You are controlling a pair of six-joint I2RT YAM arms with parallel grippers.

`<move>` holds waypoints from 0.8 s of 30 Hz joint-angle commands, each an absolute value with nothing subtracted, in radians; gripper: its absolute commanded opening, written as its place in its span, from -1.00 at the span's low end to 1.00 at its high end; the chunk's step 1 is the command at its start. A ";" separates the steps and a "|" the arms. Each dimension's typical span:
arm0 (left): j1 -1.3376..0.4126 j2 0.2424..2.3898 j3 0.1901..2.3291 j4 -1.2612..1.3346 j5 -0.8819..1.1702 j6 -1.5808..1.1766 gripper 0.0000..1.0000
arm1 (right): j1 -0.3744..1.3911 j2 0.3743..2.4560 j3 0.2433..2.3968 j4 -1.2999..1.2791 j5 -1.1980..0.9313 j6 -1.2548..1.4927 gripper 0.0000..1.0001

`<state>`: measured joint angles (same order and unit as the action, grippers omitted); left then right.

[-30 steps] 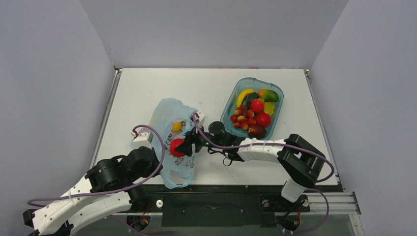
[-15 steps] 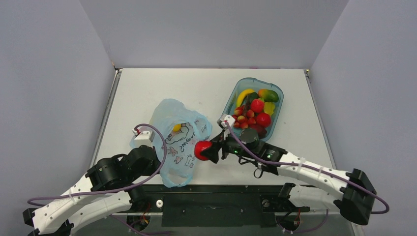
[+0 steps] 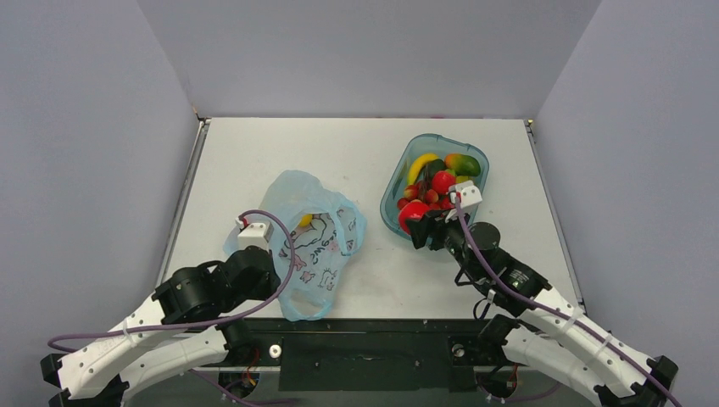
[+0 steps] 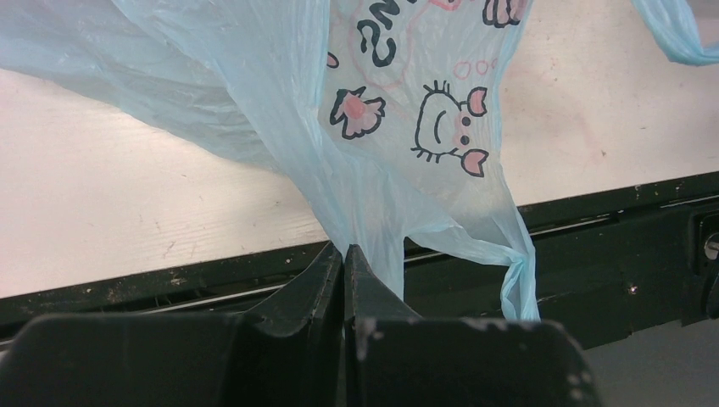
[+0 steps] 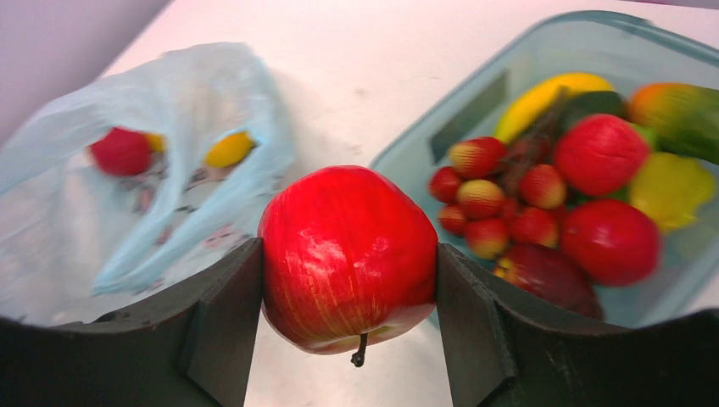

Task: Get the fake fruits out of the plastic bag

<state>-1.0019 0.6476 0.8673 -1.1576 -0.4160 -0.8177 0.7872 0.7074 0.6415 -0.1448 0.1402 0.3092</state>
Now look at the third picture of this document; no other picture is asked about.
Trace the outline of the red fake apple from bag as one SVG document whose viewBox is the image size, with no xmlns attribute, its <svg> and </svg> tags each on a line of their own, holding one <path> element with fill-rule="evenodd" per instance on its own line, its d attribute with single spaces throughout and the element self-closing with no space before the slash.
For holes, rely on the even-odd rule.
<svg viewBox="0 0 719 407">
<path fill-rule="evenodd" d="M 406 233 L 410 234 L 410 229 L 407 224 L 408 220 L 420 220 L 423 215 L 430 209 L 430 207 L 419 200 L 414 200 L 407 203 L 400 211 L 398 215 L 398 222 L 400 228 Z"/>
</svg>

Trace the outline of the light blue plastic bag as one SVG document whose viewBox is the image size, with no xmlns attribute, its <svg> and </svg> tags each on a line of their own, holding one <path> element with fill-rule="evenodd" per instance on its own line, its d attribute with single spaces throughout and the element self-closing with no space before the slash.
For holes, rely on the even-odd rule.
<svg viewBox="0 0 719 407">
<path fill-rule="evenodd" d="M 266 215 L 239 215 L 224 243 L 226 254 L 238 250 L 237 234 L 248 224 L 272 225 L 270 250 L 276 273 L 284 279 L 293 270 L 278 298 L 283 316 L 289 321 L 327 316 L 343 268 L 363 244 L 366 218 L 343 194 L 324 188 L 318 178 L 300 170 L 283 171 L 266 190 L 259 209 L 274 215 L 291 238 Z M 313 215 L 310 225 L 298 227 L 306 214 Z"/>
</svg>

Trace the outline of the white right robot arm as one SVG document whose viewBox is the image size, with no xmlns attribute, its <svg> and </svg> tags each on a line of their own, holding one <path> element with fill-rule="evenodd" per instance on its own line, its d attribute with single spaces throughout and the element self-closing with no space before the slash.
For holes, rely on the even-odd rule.
<svg viewBox="0 0 719 407">
<path fill-rule="evenodd" d="M 549 281 L 499 246 L 492 224 L 467 225 L 449 212 L 403 221 L 415 248 L 447 250 L 470 285 L 504 312 L 483 328 L 480 355 L 532 367 L 595 406 L 678 405 L 672 385 L 678 367 L 625 344 L 565 299 Z"/>
</svg>

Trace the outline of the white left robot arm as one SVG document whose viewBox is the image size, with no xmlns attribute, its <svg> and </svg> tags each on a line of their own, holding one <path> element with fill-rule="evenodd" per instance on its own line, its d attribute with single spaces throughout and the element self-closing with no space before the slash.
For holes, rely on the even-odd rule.
<svg viewBox="0 0 719 407">
<path fill-rule="evenodd" d="M 120 406 L 195 367 L 247 362 L 249 329 L 228 314 L 247 300 L 266 303 L 279 286 L 271 252 L 257 246 L 180 268 L 110 332 L 42 359 L 44 381 L 59 389 L 49 405 Z"/>
</svg>

